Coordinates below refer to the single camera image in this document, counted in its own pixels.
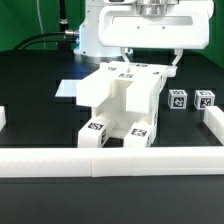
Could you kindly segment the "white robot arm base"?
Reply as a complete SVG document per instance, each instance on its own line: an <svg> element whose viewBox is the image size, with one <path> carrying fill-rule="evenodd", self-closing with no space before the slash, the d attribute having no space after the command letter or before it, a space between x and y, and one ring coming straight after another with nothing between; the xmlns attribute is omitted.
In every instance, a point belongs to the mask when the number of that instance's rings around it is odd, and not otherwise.
<svg viewBox="0 0 224 224"><path fill-rule="evenodd" d="M76 61L99 64L122 60L119 47L102 46L98 40L99 14L103 0L85 0L85 19L79 26L79 43L74 49Z"/></svg>

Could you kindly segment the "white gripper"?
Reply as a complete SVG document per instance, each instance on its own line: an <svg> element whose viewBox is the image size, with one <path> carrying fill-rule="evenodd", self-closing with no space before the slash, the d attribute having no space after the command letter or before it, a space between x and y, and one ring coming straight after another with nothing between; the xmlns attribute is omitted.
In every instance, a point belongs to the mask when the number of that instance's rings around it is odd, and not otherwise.
<svg viewBox="0 0 224 224"><path fill-rule="evenodd" d="M102 45L125 48L175 49L176 68L182 49L204 49L209 43L209 20L214 0L103 0L98 37Z"/></svg>

